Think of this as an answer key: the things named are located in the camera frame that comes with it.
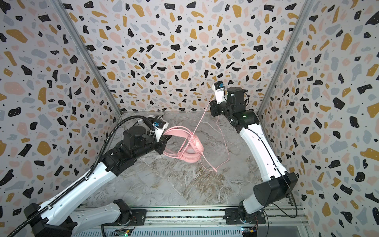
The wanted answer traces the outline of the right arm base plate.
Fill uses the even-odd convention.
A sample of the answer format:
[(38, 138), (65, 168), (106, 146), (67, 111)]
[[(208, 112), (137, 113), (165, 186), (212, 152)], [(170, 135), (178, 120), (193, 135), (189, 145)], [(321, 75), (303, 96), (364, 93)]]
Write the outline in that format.
[(252, 214), (247, 214), (242, 207), (225, 209), (225, 215), (223, 218), (228, 225), (256, 225), (266, 223), (265, 215), (261, 210)]

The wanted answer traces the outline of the pink headphones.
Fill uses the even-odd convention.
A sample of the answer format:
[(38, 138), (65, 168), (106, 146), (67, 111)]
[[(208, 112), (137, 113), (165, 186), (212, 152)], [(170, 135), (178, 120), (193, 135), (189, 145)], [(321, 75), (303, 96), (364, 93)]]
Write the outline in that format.
[(215, 172), (217, 172), (217, 169), (214, 166), (212, 166), (210, 162), (206, 159), (204, 155), (204, 147), (200, 139), (194, 132), (190, 131), (188, 128), (184, 126), (174, 126), (172, 128), (169, 128), (163, 134), (167, 136), (181, 137), (185, 139), (179, 151), (176, 153), (166, 148), (163, 152), (165, 156), (192, 164), (200, 162), (201, 165), (205, 167), (202, 164), (201, 160), (204, 159), (210, 165), (210, 167)]

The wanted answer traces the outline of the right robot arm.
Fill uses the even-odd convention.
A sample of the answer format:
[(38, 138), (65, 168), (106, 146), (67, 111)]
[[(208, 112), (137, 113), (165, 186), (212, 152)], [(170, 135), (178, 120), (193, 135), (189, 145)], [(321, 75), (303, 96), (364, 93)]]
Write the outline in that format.
[(254, 186), (252, 195), (241, 201), (237, 209), (241, 222), (250, 223), (265, 207), (293, 197), (298, 178), (275, 157), (257, 115), (246, 109), (245, 91), (240, 87), (226, 88), (221, 81), (214, 83), (212, 89), (215, 99), (210, 102), (211, 116), (226, 117), (247, 144), (261, 174), (262, 183)]

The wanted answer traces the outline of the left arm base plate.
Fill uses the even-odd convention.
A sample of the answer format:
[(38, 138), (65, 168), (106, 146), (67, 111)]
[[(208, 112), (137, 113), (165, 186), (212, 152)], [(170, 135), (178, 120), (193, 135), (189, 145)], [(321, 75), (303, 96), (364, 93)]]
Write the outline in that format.
[(106, 223), (105, 226), (143, 226), (147, 216), (146, 209), (131, 209), (128, 213), (122, 213), (113, 223)]

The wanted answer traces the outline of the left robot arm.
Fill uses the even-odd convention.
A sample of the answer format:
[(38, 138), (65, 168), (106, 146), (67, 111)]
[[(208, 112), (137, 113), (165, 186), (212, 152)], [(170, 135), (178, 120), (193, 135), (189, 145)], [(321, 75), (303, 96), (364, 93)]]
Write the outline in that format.
[(36, 216), (30, 222), (34, 236), (71, 237), (104, 224), (116, 223), (122, 226), (137, 223), (131, 208), (122, 199), (103, 207), (76, 211), (90, 195), (133, 166), (138, 158), (153, 151), (161, 155), (171, 138), (162, 135), (156, 140), (148, 136), (142, 126), (127, 129), (123, 135), (124, 140), (102, 155), (95, 170), (87, 172), (89, 177), (83, 175), (57, 197), (41, 205), (33, 203), (26, 208), (24, 213), (27, 218)]

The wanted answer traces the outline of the white black headphones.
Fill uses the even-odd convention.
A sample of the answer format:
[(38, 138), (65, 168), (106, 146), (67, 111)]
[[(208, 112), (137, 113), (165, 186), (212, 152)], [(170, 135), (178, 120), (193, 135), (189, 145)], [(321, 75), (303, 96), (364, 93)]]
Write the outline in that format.
[(146, 126), (152, 125), (152, 126), (159, 126), (158, 120), (155, 117), (147, 117), (145, 120), (143, 120), (143, 123)]

